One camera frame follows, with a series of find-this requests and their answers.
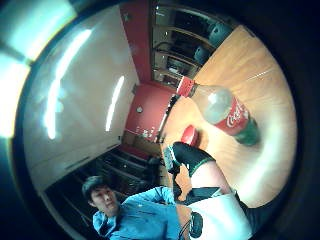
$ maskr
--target red label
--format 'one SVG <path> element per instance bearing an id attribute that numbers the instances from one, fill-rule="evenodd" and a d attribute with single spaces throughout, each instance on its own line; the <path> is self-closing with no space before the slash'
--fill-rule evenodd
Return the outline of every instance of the red label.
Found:
<path id="1" fill-rule="evenodd" d="M 246 127 L 248 120 L 248 110 L 236 97 L 233 97 L 228 116 L 214 126 L 229 135 L 236 135 Z"/>

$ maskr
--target black hair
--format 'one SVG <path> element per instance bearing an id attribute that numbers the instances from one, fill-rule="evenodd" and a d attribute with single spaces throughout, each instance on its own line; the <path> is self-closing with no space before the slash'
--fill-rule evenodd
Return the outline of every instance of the black hair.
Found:
<path id="1" fill-rule="evenodd" d="M 102 176 L 91 176 L 86 179 L 86 181 L 82 184 L 82 195 L 83 197 L 92 202 L 91 192 L 98 187 L 108 187 L 108 183 L 106 179 Z"/>

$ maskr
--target man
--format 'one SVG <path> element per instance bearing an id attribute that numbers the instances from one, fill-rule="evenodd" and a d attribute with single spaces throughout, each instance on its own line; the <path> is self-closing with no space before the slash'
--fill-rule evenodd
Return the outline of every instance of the man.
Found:
<path id="1" fill-rule="evenodd" d="M 170 188 L 156 187 L 120 204 L 106 181 L 101 176 L 92 176 L 83 184 L 82 193 L 98 209 L 93 226 L 101 237 L 178 239 L 180 225 Z"/>

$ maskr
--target black pants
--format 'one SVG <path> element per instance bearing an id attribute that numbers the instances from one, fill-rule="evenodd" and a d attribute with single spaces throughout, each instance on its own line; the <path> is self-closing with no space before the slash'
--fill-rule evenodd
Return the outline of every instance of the black pants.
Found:
<path id="1" fill-rule="evenodd" d="M 241 202 L 238 194 L 236 194 L 236 198 L 251 225 L 252 234 L 255 234 L 268 220 L 270 220 L 272 215 L 276 212 L 275 210 L 281 206 L 286 193 L 287 187 L 283 188 L 270 202 L 257 208 L 249 208 L 245 203 Z"/>

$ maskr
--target red object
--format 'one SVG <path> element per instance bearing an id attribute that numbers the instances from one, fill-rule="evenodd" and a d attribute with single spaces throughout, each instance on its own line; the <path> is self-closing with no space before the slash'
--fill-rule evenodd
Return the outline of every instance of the red object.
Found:
<path id="1" fill-rule="evenodd" d="M 194 86 L 195 81 L 183 76 L 180 80 L 179 86 L 177 88 L 177 94 L 182 95 L 184 97 L 188 97 L 192 87 Z"/>
<path id="2" fill-rule="evenodd" d="M 198 131 L 193 125 L 189 125 L 183 132 L 181 142 L 194 146 L 198 139 Z"/>

